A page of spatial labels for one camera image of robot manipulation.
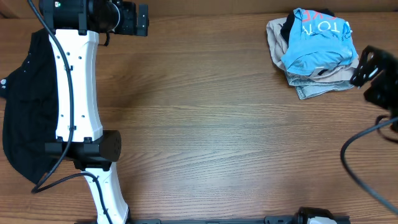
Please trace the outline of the light blue t-shirt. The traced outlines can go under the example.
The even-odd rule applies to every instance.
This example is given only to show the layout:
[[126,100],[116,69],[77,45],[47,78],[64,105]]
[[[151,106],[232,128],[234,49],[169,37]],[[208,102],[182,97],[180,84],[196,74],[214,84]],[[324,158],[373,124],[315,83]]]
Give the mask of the light blue t-shirt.
[[286,53],[289,73],[310,76],[316,69],[333,70],[358,57],[349,22],[318,11],[296,8]]

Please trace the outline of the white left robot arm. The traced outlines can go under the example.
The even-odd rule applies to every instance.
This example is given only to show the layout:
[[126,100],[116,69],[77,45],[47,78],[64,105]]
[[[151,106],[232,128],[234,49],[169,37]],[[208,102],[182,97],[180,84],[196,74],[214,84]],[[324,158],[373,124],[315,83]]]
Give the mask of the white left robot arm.
[[46,0],[35,13],[49,33],[57,75],[57,128],[45,152],[73,161],[91,190],[97,223],[131,223],[116,167],[121,134],[105,130],[98,113],[96,55],[100,34],[147,36],[149,7],[131,1]]

